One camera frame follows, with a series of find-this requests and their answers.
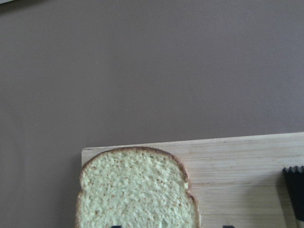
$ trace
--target wood grain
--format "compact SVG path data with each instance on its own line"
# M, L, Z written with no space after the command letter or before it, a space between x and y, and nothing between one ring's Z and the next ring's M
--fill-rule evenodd
M282 177L304 164L304 133L138 144L175 154L186 166L204 228L294 228ZM82 165L121 145L85 148Z

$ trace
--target cutting board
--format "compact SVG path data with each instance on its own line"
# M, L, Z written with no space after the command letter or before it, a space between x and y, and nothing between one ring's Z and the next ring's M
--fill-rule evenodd
M138 145L168 151L184 163L204 228L296 227L282 169L304 165L304 132ZM82 164L124 146L85 148Z

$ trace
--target wooden board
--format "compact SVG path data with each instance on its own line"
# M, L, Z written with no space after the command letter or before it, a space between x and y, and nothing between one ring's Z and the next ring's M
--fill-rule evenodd
M140 145L168 151L185 164L204 228L296 227L282 169L304 165L304 133ZM124 146L85 148L82 164Z

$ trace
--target bread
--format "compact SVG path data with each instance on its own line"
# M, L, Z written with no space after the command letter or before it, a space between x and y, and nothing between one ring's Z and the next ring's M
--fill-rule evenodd
M88 161L80 174L76 228L200 228L184 166L148 147L118 148Z

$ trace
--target light wood surface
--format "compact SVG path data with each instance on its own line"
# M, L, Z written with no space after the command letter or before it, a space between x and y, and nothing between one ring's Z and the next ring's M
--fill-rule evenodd
M168 151L184 163L204 228L296 227L282 169L304 164L304 133L138 145ZM124 146L85 148L82 164Z

